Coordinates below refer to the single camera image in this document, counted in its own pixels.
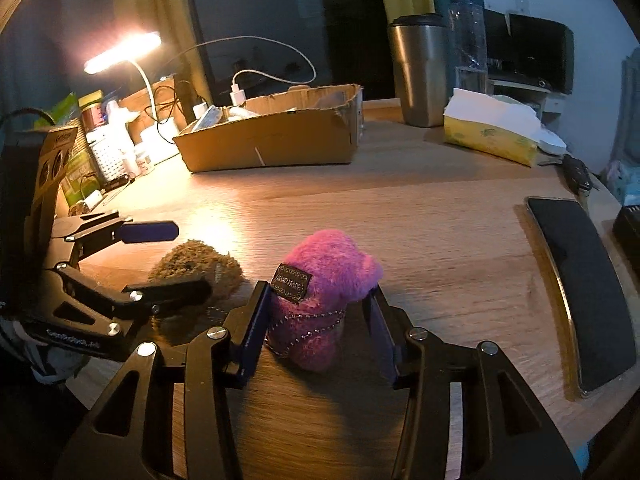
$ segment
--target plastic container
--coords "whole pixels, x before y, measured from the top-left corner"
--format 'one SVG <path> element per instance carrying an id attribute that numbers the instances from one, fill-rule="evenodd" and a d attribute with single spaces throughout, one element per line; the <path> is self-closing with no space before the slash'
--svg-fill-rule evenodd
<path id="1" fill-rule="evenodd" d="M 136 144 L 136 147 L 133 148 L 133 153 L 136 155 L 136 163 L 140 168 L 140 174 L 146 175 L 154 170 L 155 165 L 151 162 L 151 157 L 146 152 L 143 142 Z"/>
<path id="2" fill-rule="evenodd" d="M 486 94 L 486 31 L 482 7 L 473 0 L 452 0 L 449 5 L 450 44 L 455 67 L 455 88 Z"/>
<path id="3" fill-rule="evenodd" d="M 109 125 L 105 124 L 86 135 L 86 140 L 89 142 L 92 152 L 94 152 L 95 160 L 100 167 L 100 172 L 105 182 L 127 173 L 122 162 L 122 153 L 117 145 L 113 143 L 110 133 Z"/>

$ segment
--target smartphone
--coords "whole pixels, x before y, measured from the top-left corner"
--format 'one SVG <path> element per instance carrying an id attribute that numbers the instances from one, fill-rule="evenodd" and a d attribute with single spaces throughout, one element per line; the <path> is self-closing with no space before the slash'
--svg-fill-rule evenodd
<path id="1" fill-rule="evenodd" d="M 585 397 L 636 364 L 636 340 L 616 270 L 579 203 L 527 198 L 546 242 L 568 318 L 577 384 Z"/>
<path id="2" fill-rule="evenodd" d="M 193 129 L 191 131 L 197 132 L 198 130 L 215 126 L 220 121 L 220 117 L 222 117 L 222 111 L 220 108 L 210 106 L 207 111 L 203 113 L 202 117 L 193 125 Z"/>

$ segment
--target white charging cable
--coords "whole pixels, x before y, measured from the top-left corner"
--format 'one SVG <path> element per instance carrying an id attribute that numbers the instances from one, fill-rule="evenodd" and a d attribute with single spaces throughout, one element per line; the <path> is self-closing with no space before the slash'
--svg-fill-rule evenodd
<path id="1" fill-rule="evenodd" d="M 283 43 L 281 41 L 277 41 L 277 40 L 270 40 L 269 38 L 262 38 L 260 36 L 246 36 L 247 38 L 253 38 L 254 40 L 264 40 L 264 41 L 270 41 L 271 43 L 277 43 L 279 45 L 282 46 L 286 46 L 288 48 L 290 48 L 291 50 L 297 52 L 298 54 L 300 54 L 300 56 L 303 57 L 303 59 L 309 63 L 309 66 L 311 67 L 311 70 L 313 71 L 313 77 L 309 80 L 309 81 L 289 81 L 288 79 L 283 79 L 281 77 L 276 77 L 274 75 L 271 74 L 267 74 L 266 72 L 260 72 L 260 70 L 253 70 L 251 68 L 247 68 L 245 70 L 241 70 L 240 72 L 237 72 L 233 79 L 231 80 L 231 102 L 234 104 L 234 106 L 241 106 L 244 104 L 244 102 L 246 101 L 246 95 L 244 94 L 244 90 L 241 90 L 240 87 L 238 86 L 238 84 L 236 83 L 236 78 L 238 78 L 239 75 L 241 74 L 257 74 L 257 75 L 261 75 L 261 76 L 265 76 L 268 77 L 270 79 L 273 79 L 274 81 L 279 81 L 281 83 L 287 83 L 290 85 L 307 85 L 309 83 L 312 83 L 313 81 L 316 80 L 316 77 L 318 76 L 318 73 L 316 72 L 316 67 L 314 66 L 313 63 L 311 63 L 311 60 L 305 56 L 302 52 L 300 52 L 298 49 L 296 49 L 294 46 L 291 46 L 290 44 L 287 43 Z"/>
<path id="2" fill-rule="evenodd" d="M 288 79 L 282 79 L 280 77 L 276 77 L 274 75 L 267 74 L 266 72 L 260 72 L 259 70 L 253 70 L 251 68 L 247 68 L 245 70 L 241 70 L 240 72 L 237 72 L 233 76 L 233 79 L 231 80 L 231 93 L 230 93 L 230 95 L 231 95 L 231 101 L 234 104 L 234 106 L 242 106 L 244 104 L 244 102 L 246 101 L 246 95 L 244 94 L 244 90 L 241 90 L 240 87 L 238 86 L 238 84 L 236 83 L 236 78 L 241 74 L 246 74 L 246 73 L 258 74 L 258 75 L 265 76 L 265 77 L 268 77 L 270 79 L 273 79 L 274 81 L 279 81 L 281 83 L 287 83 L 287 84 L 290 84 L 290 85 L 308 85 L 309 83 L 312 83 L 313 81 L 315 81 L 316 77 L 318 76 L 318 72 L 316 72 L 316 67 L 314 66 L 313 63 L 311 63 L 311 60 L 307 56 L 302 54 L 302 52 L 300 52 L 294 46 L 291 46 L 288 43 L 283 43 L 282 41 L 272 40 L 270 38 L 264 38 L 262 36 L 231 36 L 229 38 L 217 38 L 216 40 L 204 41 L 202 43 L 198 43 L 198 44 L 195 44 L 193 46 L 190 46 L 189 48 L 183 50 L 180 54 L 177 54 L 176 56 L 173 56 L 169 61 L 167 61 L 163 65 L 163 67 L 168 65 L 169 63 L 171 63 L 174 59 L 177 59 L 178 57 L 182 56 L 183 54 L 186 54 L 188 51 L 193 50 L 194 48 L 198 48 L 200 46 L 206 46 L 206 45 L 213 44 L 213 43 L 219 43 L 221 41 L 231 41 L 231 40 L 261 40 L 261 41 L 269 41 L 270 43 L 276 43 L 276 44 L 279 44 L 279 45 L 282 45 L 282 46 L 286 46 L 287 48 L 290 48 L 291 50 L 293 50 L 295 53 L 300 54 L 300 56 L 302 56 L 303 59 L 307 63 L 309 63 L 309 66 L 311 67 L 311 70 L 313 71 L 313 77 L 309 81 L 289 81 Z"/>

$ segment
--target fabric label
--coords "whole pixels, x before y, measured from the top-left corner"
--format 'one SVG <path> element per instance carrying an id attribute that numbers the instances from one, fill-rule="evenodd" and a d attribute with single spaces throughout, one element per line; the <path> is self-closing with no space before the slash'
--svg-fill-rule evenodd
<path id="1" fill-rule="evenodd" d="M 308 272 L 280 264 L 271 280 L 271 288 L 281 298 L 299 304 L 306 296 L 306 288 L 310 280 L 311 274 Z"/>

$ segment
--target white basket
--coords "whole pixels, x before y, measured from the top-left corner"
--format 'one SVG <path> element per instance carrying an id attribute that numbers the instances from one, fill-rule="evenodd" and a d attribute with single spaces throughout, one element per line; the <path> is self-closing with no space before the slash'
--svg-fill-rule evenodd
<path id="1" fill-rule="evenodd" d="M 98 161 L 100 171 L 107 181 L 114 180 L 127 173 L 122 162 L 122 153 L 117 146 L 114 146 L 109 139 L 103 137 L 91 144 L 95 160 Z"/>

